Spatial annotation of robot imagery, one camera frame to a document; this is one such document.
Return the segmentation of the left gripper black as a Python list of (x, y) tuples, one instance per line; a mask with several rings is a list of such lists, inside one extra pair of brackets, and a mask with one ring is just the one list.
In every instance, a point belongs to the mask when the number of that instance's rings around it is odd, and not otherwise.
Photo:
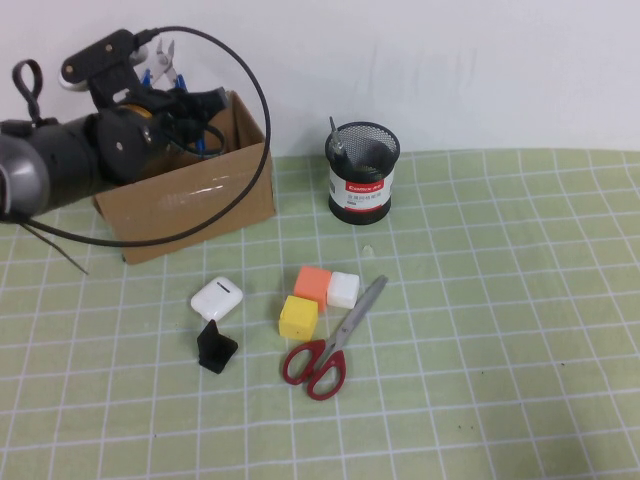
[(203, 133), (208, 126), (201, 119), (174, 113), (219, 113), (229, 107), (223, 88), (189, 92), (174, 87), (167, 91), (167, 97), (143, 85), (129, 62), (92, 65), (88, 69), (88, 87), (97, 109), (97, 118), (114, 112), (118, 107), (131, 105), (151, 115), (169, 112), (164, 116), (164, 129), (169, 133)]

